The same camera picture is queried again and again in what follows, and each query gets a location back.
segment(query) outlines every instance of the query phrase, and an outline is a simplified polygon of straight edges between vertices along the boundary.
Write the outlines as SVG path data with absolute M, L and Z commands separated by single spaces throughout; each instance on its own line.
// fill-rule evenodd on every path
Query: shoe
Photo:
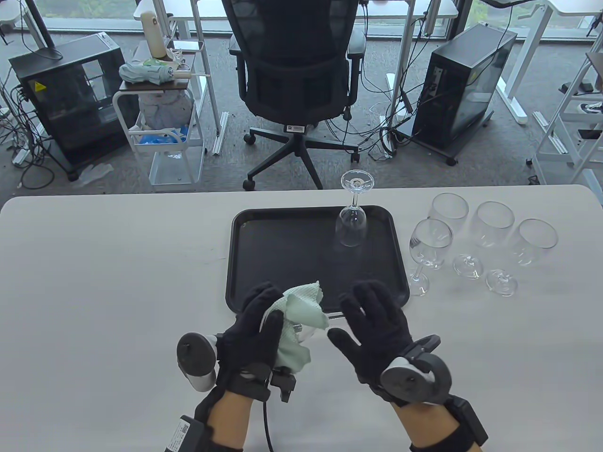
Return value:
M 578 106 L 580 113 L 591 113 L 593 115 L 597 113 L 603 113 L 603 102 L 596 102 L 594 104 L 580 104 Z

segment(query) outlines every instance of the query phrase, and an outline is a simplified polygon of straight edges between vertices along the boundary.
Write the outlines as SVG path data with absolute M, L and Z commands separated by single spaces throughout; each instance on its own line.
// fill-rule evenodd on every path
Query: barcode label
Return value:
M 172 452 L 178 452 L 180 450 L 180 446 L 182 445 L 186 432 L 188 432 L 190 426 L 191 425 L 184 419 L 181 419 L 178 422 L 178 427 L 176 427 L 172 440 L 168 444 L 168 450 L 171 450 Z

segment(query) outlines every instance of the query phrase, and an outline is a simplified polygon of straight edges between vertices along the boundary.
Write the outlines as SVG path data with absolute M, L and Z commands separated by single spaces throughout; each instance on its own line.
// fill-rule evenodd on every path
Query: glass stem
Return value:
M 423 266 L 419 265 L 417 267 L 417 269 L 415 270 L 415 273 L 412 275 L 412 280 L 413 281 L 420 281 L 421 278 L 419 278 L 419 276 L 421 276 L 421 272 L 423 271 Z

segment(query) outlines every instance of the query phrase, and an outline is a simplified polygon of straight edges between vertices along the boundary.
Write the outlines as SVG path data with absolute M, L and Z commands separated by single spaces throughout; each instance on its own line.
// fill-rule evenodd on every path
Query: computer case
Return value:
M 477 24 L 434 50 L 412 136 L 443 149 L 483 117 L 516 37 Z
M 70 166 L 69 172 L 127 143 L 112 104 L 121 84 L 119 67 L 124 57 L 106 33 L 58 45 L 56 50 L 61 59 L 29 53 L 11 58 L 10 64 L 44 129 Z M 138 103 L 133 96 L 122 101 L 126 123 L 132 126 Z

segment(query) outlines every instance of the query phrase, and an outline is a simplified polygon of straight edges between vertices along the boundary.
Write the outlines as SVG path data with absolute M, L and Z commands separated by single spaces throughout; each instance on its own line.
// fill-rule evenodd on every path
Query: office chair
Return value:
M 352 162 L 360 161 L 358 146 L 306 135 L 308 125 L 341 114 L 352 118 L 366 50 L 364 33 L 353 29 L 358 0 L 222 3 L 233 31 L 229 52 L 236 56 L 239 96 L 254 115 L 284 125 L 282 133 L 251 127 L 244 136 L 248 145 L 261 136 L 283 146 L 247 174 L 243 188 L 253 190 L 257 174 L 295 154 L 322 189 L 308 148 L 345 150 Z

